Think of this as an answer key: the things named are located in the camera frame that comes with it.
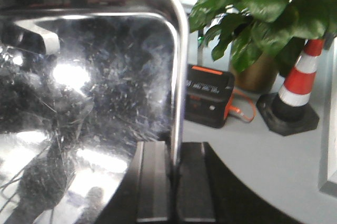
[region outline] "gray floor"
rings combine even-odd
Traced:
[[[260,114],[250,124],[229,117],[221,129],[184,123],[184,141],[208,141],[248,187],[288,215],[308,224],[337,223],[337,198],[319,191],[321,143],[327,141],[322,118],[324,104],[330,102],[327,94],[331,88],[328,85],[331,65],[326,60],[330,53],[325,51],[320,58],[310,100],[321,117],[317,130],[282,137],[268,130]],[[195,60],[193,55],[191,51],[191,63]],[[212,65],[207,52],[204,64]],[[213,65],[213,68],[223,67],[226,67],[224,62],[219,62],[218,67],[216,63]],[[282,78],[278,78],[272,91],[278,91],[282,82]],[[234,102],[250,112],[245,102]]]

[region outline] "stainless steel tray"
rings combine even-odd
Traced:
[[[93,223],[138,141],[179,163],[178,0],[0,0],[0,223]]]

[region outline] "black stand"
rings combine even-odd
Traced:
[[[206,142],[183,143],[178,188],[165,190],[168,166],[159,161],[165,153],[160,142],[138,145],[129,172],[96,224],[299,224],[239,181]]]
[[[272,111],[272,103],[276,95],[277,93],[262,95],[256,103],[257,109],[269,130],[282,136],[288,136],[317,128],[320,118],[309,104],[303,107],[304,114],[297,121],[283,121],[275,116]]]

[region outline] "orange and white striped cone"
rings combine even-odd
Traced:
[[[277,94],[262,95],[257,108],[271,131],[287,136],[317,128],[308,104],[324,40],[309,40]]]

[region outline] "black cone base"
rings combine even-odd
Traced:
[[[305,105],[304,116],[298,121],[287,122],[276,117],[271,109],[271,104],[276,95],[277,93],[262,95],[256,103],[256,106],[269,130],[282,136],[289,136],[315,130],[317,128],[320,118],[309,104]]]

